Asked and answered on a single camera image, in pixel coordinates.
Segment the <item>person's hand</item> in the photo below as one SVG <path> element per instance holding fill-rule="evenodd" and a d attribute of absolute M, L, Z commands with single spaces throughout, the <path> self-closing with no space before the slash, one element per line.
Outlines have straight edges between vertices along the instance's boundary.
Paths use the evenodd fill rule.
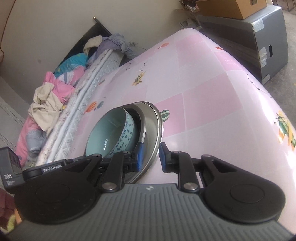
<path fill-rule="evenodd" d="M 6 191 L 0 191 L 0 225 L 3 233 L 11 232 L 22 222 L 18 210 L 16 209 L 15 199 Z"/>

